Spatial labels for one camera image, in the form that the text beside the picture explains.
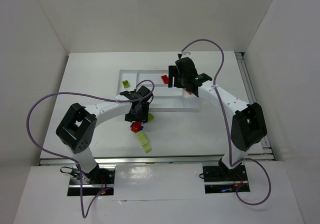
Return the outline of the purple lego brick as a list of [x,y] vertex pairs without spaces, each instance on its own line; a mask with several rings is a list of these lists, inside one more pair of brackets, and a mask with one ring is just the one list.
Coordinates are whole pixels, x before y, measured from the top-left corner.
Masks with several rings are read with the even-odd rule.
[[132,124],[132,125],[130,126],[131,131],[134,132],[134,133],[137,133],[137,132],[139,132],[139,131],[142,131],[143,128],[144,128],[144,127],[143,127],[142,125]]

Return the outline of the red lego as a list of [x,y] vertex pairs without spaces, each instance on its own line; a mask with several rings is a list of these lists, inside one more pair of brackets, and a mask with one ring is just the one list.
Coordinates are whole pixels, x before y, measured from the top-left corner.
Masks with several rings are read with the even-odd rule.
[[141,125],[142,125],[141,122],[134,122],[130,126],[130,129],[131,129],[132,132],[137,133],[137,132],[139,132],[139,131],[141,131],[143,129],[143,127]]

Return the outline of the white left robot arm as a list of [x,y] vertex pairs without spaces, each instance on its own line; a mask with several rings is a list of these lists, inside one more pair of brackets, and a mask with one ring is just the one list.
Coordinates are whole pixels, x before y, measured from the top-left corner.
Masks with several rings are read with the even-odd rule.
[[112,101],[90,106],[72,104],[56,129],[56,135],[72,152],[77,168],[82,170],[90,183],[102,177],[102,171],[95,161],[89,145],[95,128],[100,124],[124,115],[131,123],[147,123],[149,105],[153,99],[151,90],[145,86],[133,91],[123,91]]

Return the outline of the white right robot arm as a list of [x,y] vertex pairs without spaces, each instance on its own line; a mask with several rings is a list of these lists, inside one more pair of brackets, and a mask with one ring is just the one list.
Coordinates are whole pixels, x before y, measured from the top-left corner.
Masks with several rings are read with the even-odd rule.
[[267,135],[267,127],[261,105],[249,104],[238,99],[205,73],[199,74],[189,57],[178,55],[174,65],[168,67],[168,87],[184,88],[222,110],[225,121],[228,152],[219,160],[221,175],[234,173],[250,148]]

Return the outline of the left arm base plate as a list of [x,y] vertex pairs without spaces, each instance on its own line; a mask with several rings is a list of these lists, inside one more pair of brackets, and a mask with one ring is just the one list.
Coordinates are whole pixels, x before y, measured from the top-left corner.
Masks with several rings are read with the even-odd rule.
[[[67,196],[80,196],[80,173],[77,168],[67,167],[69,171],[64,172],[63,167],[60,169],[61,173],[69,174],[69,186]],[[101,196],[112,196],[114,194],[114,182],[115,182],[115,168],[103,168],[100,167],[98,176],[92,176],[88,179],[83,176],[83,196],[95,196],[99,191]]]

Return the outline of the lime green curved lego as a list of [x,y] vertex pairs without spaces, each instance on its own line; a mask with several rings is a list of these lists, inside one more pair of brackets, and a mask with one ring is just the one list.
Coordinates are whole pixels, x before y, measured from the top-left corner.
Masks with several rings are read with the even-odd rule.
[[124,88],[129,88],[130,87],[130,84],[129,84],[128,80],[123,80],[122,84],[123,84]]

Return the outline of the red curved lego brick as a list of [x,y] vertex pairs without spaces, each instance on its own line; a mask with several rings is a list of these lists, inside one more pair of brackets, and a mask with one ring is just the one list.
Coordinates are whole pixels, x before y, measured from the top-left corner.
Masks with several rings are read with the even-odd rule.
[[161,76],[161,79],[163,81],[164,84],[168,84],[169,83],[169,78],[167,75],[162,75]]

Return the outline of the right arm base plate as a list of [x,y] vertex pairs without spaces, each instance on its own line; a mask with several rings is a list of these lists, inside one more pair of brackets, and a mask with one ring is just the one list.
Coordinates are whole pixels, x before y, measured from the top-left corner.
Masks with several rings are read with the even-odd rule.
[[247,177],[247,171],[244,165],[241,165],[235,172],[223,176],[218,166],[204,166],[203,172],[199,178],[204,181],[206,194],[211,193],[232,193],[250,192],[250,186]]

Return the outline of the lime green square lego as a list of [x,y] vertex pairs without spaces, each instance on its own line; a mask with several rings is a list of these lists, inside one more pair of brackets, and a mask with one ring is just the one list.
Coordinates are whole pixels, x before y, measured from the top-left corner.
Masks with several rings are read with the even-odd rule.
[[152,120],[154,120],[154,116],[151,113],[149,113],[148,114],[148,122],[150,122]]

